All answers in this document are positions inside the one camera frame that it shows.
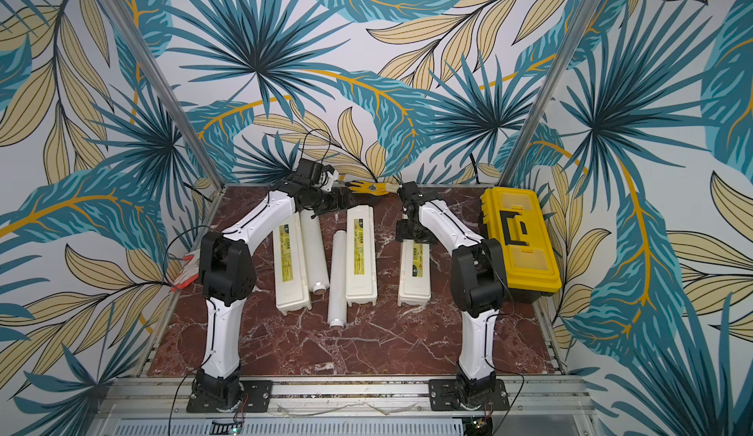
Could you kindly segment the left thick wrap roll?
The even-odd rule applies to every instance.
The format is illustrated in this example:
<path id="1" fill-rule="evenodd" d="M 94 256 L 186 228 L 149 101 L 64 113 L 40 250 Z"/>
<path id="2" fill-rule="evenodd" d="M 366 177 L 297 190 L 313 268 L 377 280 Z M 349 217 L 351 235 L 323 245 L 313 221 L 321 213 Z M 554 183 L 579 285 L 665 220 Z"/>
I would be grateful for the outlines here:
<path id="1" fill-rule="evenodd" d="M 313 294 L 323 295 L 329 289 L 329 271 L 320 219 L 313 211 L 304 210 L 300 224 L 308 287 Z"/>

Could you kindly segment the white dispenser box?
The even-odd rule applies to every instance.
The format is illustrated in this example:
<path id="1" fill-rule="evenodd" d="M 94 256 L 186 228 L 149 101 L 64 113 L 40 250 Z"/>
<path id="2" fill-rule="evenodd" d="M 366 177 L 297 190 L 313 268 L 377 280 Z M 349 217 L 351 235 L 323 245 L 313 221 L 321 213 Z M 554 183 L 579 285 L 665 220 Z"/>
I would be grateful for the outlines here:
<path id="1" fill-rule="evenodd" d="M 273 231 L 276 308 L 284 316 L 311 309 L 299 214 Z"/>
<path id="2" fill-rule="evenodd" d="M 378 299 L 378 281 L 374 209 L 371 206 L 349 209 L 346 227 L 347 305 L 375 305 Z"/>

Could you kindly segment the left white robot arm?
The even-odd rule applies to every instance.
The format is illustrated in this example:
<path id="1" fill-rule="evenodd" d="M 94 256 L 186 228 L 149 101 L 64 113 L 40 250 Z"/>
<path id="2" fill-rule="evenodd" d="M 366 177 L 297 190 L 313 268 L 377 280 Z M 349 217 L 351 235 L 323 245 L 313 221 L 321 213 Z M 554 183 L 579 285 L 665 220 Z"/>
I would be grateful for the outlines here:
<path id="1" fill-rule="evenodd" d="M 200 371 L 227 380 L 239 369 L 238 340 L 245 301 L 257 274 L 252 255 L 286 220 L 302 211 L 316 216 L 345 210 L 350 195 L 335 186 L 332 165 L 301 161 L 291 175 L 273 183 L 260 203 L 233 225 L 202 238 L 198 282 L 207 306 L 205 357 Z"/>

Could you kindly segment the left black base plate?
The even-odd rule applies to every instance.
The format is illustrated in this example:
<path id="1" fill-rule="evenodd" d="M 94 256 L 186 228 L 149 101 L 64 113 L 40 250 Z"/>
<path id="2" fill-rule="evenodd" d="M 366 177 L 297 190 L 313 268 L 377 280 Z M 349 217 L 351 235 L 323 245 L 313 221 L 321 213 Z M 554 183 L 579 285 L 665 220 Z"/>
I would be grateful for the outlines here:
<path id="1" fill-rule="evenodd" d="M 268 410 L 272 380 L 194 382 L 186 407 L 189 414 L 264 414 Z"/>

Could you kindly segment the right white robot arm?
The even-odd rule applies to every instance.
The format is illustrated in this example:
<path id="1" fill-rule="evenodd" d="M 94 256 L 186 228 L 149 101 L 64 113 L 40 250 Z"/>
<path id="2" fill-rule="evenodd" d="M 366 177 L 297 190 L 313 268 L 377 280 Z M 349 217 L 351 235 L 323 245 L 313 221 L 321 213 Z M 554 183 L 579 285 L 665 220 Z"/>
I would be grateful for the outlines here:
<path id="1" fill-rule="evenodd" d="M 451 257 L 450 289 L 463 320 L 460 375 L 472 383 L 494 379 L 494 326 L 508 291 L 501 244 L 472 231 L 447 202 L 414 182 L 397 194 L 406 216 L 397 224 L 397 239 L 437 243 Z"/>

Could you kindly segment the thin middle wrap roll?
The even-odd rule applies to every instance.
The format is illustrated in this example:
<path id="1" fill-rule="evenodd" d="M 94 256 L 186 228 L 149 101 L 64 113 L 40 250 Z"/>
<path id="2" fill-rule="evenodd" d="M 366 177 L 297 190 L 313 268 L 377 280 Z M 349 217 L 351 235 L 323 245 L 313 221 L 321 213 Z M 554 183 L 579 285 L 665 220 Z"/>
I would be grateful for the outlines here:
<path id="1" fill-rule="evenodd" d="M 346 292 L 346 240 L 345 230 L 337 230 L 331 250 L 331 284 L 327 323 L 331 328 L 345 328 L 347 324 Z"/>

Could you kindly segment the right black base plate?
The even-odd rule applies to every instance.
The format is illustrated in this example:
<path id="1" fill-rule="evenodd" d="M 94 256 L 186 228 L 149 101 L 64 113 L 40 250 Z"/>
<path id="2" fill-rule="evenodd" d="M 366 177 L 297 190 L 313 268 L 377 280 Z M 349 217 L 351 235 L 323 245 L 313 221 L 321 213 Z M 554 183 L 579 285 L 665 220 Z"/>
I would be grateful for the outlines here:
<path id="1" fill-rule="evenodd" d="M 484 379 L 465 380 L 462 375 L 452 379 L 430 379 L 429 402 L 434 412 L 507 411 L 510 399 L 504 382 Z"/>

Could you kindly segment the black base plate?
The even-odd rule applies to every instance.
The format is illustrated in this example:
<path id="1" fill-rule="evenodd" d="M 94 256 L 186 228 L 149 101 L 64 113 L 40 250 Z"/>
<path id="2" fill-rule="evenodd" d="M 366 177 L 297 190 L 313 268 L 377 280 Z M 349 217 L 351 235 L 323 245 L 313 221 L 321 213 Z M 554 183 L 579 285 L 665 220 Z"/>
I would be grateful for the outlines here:
<path id="1" fill-rule="evenodd" d="M 194 382 L 186 407 L 189 414 L 264 414 L 268 410 L 272 380 Z"/>
<path id="2" fill-rule="evenodd" d="M 452 379 L 430 379 L 429 402 L 434 412 L 507 411 L 510 399 L 504 382 L 484 379 L 465 380 L 462 375 Z"/>

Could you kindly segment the yellow black toolbox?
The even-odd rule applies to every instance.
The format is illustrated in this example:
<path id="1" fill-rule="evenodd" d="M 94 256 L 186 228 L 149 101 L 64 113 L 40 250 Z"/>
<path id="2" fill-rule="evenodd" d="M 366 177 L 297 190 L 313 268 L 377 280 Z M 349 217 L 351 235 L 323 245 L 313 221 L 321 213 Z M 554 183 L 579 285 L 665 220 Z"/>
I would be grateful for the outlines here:
<path id="1" fill-rule="evenodd" d="M 537 193 L 493 187 L 480 196 L 484 235 L 499 241 L 508 287 L 521 302 L 562 290 L 562 278 Z"/>

